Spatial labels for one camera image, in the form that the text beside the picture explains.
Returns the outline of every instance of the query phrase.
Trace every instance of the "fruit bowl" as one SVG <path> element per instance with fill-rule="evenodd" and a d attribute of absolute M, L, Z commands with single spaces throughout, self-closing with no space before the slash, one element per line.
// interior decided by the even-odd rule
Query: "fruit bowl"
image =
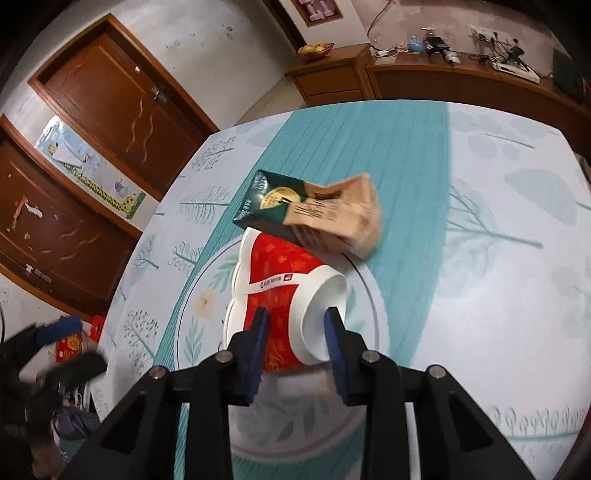
<path fill-rule="evenodd" d="M 316 45 L 305 45 L 297 51 L 297 57 L 305 63 L 320 60 L 326 57 L 334 46 L 334 43 L 317 43 Z"/>

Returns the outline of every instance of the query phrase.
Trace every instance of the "floor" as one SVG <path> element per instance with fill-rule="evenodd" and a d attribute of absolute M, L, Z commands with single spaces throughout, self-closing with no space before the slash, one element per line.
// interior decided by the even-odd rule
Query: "floor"
<path fill-rule="evenodd" d="M 293 80 L 284 78 L 263 95 L 236 123 L 245 124 L 258 118 L 306 108 L 306 103 Z"/>

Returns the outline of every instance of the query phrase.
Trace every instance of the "wooden door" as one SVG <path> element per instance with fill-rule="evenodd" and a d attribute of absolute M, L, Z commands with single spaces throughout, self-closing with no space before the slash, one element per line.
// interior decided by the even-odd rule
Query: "wooden door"
<path fill-rule="evenodd" d="M 161 200 L 217 129 L 122 30 L 114 17 L 99 21 L 30 83 L 99 153 Z"/>
<path fill-rule="evenodd" d="M 105 314 L 136 240 L 66 192 L 3 129 L 0 184 L 4 267 L 76 310 Z M 23 196 L 42 218 L 24 206 L 13 227 Z"/>

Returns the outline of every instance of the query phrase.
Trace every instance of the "red paper cup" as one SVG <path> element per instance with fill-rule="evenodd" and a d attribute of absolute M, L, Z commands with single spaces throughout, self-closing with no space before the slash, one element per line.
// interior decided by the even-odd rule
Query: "red paper cup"
<path fill-rule="evenodd" d="M 270 315 L 264 371 L 276 372 L 329 360 L 324 313 L 337 307 L 345 318 L 347 282 L 302 247 L 247 228 L 232 277 L 223 345 L 250 328 L 257 307 Z"/>

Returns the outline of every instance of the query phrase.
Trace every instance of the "power strip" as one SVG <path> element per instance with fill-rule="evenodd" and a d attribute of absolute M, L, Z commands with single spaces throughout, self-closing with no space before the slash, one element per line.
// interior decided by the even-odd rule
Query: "power strip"
<path fill-rule="evenodd" d="M 499 72 L 509 73 L 511 75 L 515 75 L 516 77 L 521 77 L 525 80 L 529 80 L 530 82 L 539 83 L 540 77 L 534 72 L 532 69 L 524 70 L 521 67 L 517 67 L 515 65 L 509 65 L 508 63 L 499 63 L 497 61 L 491 60 L 491 67 Z"/>

